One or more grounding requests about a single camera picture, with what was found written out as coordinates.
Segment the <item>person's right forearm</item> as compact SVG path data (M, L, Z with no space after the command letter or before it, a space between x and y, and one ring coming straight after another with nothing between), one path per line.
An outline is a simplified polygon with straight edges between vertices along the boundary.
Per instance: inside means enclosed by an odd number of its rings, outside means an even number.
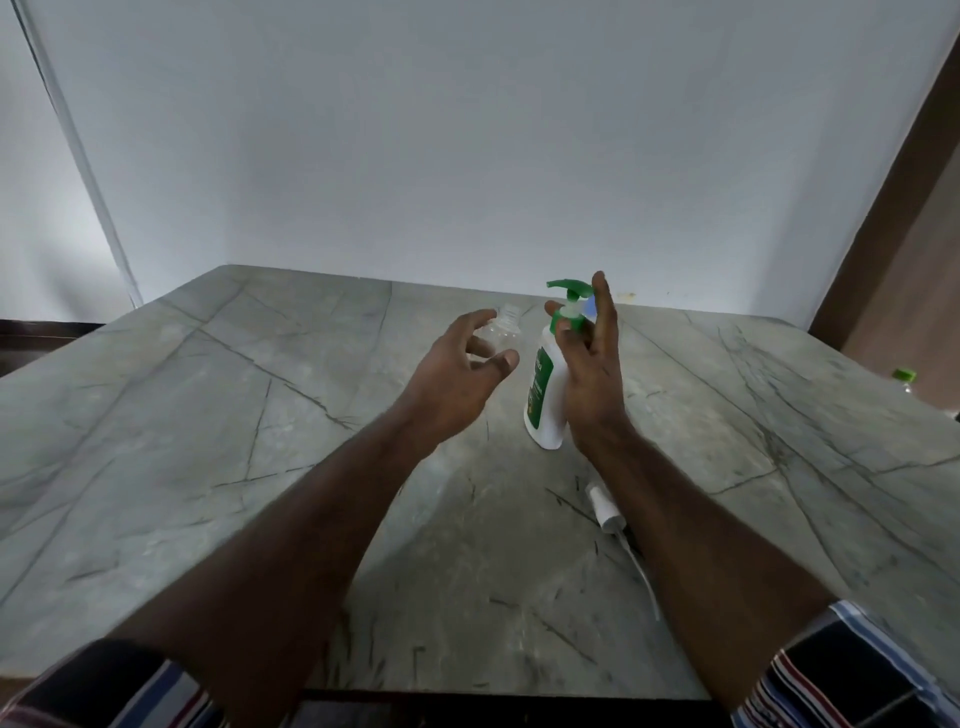
M737 710L836 594L712 500L630 420L571 432L625 516L702 685Z

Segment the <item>person's right hand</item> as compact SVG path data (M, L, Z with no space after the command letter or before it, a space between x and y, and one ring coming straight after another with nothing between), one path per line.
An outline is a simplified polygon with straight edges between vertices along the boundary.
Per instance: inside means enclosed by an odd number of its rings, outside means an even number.
M596 320L579 329L558 319L555 339L569 372L564 411L577 449L589 460L633 428L627 415L619 356L618 310L606 274L591 280Z

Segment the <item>person's left forearm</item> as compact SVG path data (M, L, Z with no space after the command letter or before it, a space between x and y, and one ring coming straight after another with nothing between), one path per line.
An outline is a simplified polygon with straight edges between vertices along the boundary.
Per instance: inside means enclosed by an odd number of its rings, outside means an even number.
M234 728L273 728L321 660L397 493L469 424L390 407L109 637L173 659Z

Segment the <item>brown wooden door frame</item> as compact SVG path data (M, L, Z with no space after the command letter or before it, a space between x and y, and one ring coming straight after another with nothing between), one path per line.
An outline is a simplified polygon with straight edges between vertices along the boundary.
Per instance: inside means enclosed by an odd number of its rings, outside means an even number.
M808 333L960 412L960 31Z

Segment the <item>white wall conduit strip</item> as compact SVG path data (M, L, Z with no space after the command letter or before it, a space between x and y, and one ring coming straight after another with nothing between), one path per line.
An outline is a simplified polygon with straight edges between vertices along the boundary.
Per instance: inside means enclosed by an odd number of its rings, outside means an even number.
M105 242L125 286L126 295L132 306L138 309L144 305L144 297L132 269L129 256L119 237L114 217L109 211L101 186L91 167L87 150L66 102L66 96L57 78L51 57L43 45L39 29L32 17L29 0L8 0L8 3L19 24L58 126L64 135L73 162L77 167L78 176L97 216Z

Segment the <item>small clear plastic bottle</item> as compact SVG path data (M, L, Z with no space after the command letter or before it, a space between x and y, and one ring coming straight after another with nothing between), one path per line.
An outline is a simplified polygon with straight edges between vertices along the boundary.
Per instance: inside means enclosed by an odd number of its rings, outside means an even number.
M476 336L486 342L488 352L499 355L508 350L522 349L522 310L510 303L502 304L496 315L477 329Z

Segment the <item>person's left hand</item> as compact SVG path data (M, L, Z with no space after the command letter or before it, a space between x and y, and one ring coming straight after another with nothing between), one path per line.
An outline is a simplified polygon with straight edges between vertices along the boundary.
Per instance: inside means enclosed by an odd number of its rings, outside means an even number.
M477 377L477 363L494 354L476 332L496 315L496 310L479 309L452 321L420 360L393 406L425 453L474 423L505 381L483 384Z

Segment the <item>white pump head with tube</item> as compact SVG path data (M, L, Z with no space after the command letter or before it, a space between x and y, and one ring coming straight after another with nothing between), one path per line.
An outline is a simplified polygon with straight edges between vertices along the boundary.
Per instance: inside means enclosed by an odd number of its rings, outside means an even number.
M618 505L607 490L602 481L598 479L591 480L585 489L586 496L592 506L595 519L601 531L613 537L621 549L626 552L630 563L637 570L652 606L653 616L657 622L662 620L662 612L652 586L652 583L641 563L641 560L635 550L631 547L627 537L627 521L620 512Z

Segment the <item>striped cloth garment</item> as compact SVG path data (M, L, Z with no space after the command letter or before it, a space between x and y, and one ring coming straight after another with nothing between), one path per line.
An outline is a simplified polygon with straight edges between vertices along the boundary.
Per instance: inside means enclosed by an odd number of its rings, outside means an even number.
M856 604L842 600L779 650L734 728L960 728L960 702ZM231 728L160 652L99 639L0 709L0 728Z

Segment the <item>white bottle with green pump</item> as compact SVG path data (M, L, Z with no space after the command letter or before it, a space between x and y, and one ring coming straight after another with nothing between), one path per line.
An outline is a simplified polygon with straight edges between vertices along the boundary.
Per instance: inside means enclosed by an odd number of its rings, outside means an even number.
M556 340L558 321L568 321L573 331L580 331L595 314L584 312L584 305L594 302L594 287L585 281L564 278L547 282L549 288L560 288L566 302L550 316L538 337L534 370L523 412L526 431L546 451L561 448L567 428L565 396L569 367Z

